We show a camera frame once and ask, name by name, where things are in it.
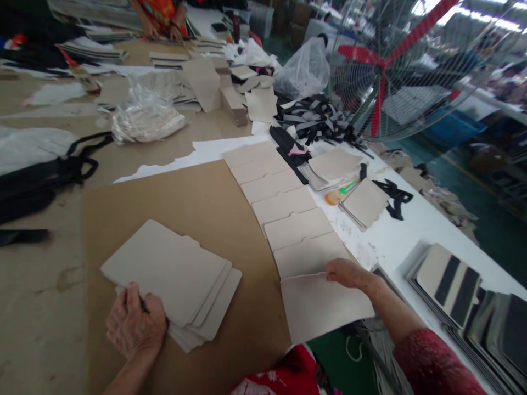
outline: blue bin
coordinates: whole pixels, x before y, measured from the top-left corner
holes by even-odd
[[[423,135],[432,144],[440,148],[451,149],[487,129],[487,125],[474,121],[458,110],[445,116],[449,110],[448,107],[440,108],[428,118],[428,122],[441,118],[423,130]]]

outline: red sleeve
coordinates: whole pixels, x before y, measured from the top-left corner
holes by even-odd
[[[414,333],[397,345],[394,357],[415,394],[485,394],[474,375],[444,341],[428,328]]]

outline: white bag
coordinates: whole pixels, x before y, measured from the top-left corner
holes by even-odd
[[[329,82],[329,69],[324,39],[313,37],[287,61],[274,90],[291,100],[321,93]]]

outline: white table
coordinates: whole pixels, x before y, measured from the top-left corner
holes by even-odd
[[[141,166],[133,176],[125,177],[118,181],[122,182],[220,160],[223,152],[242,145],[268,140],[272,141],[271,137],[268,134],[263,134],[211,142],[195,142],[193,143],[195,151],[191,155],[176,159],[173,163],[163,167]],[[411,202],[402,205],[404,221],[393,219],[385,210],[372,227],[363,233],[338,206],[329,206],[324,200],[323,193],[314,192],[310,188],[317,204],[324,210],[333,228],[357,260],[367,268],[373,268],[374,265],[378,264],[406,302],[474,373],[483,389],[487,393],[494,393],[472,362],[442,329],[441,322],[436,315],[405,280],[405,274],[409,266],[416,261],[426,246],[439,243],[480,273],[483,279],[483,288],[505,294],[514,293],[524,300],[527,300],[527,290],[428,203],[424,197],[419,195],[377,155],[370,151],[375,157],[375,159],[370,159],[347,144],[342,144],[342,147],[354,155],[363,157],[363,161],[368,163],[368,175],[370,178],[382,182],[387,178],[395,182],[399,188],[414,194]],[[332,149],[335,149],[335,147],[325,142],[315,142],[310,146],[313,156]]]
[[[466,82],[457,81],[454,86],[463,91],[457,101],[453,102],[453,104],[456,104],[462,101],[458,108],[461,111],[468,112],[469,110],[475,110],[478,114],[478,120],[481,120],[485,116],[501,110],[505,115],[527,125],[527,115],[522,112],[519,105],[496,100],[494,95],[489,91],[483,88],[476,88]]]
[[[212,24],[222,23],[223,14],[217,9],[196,8],[187,4],[187,18],[197,30],[197,34],[206,38],[217,38]]]

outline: clear plastic bag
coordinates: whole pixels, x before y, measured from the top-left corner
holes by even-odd
[[[161,140],[187,124],[174,105],[130,77],[130,98],[115,109],[111,131],[118,144]]]
[[[323,91],[329,82],[324,39],[313,37],[287,61],[276,76],[274,90],[291,100],[301,100]]]

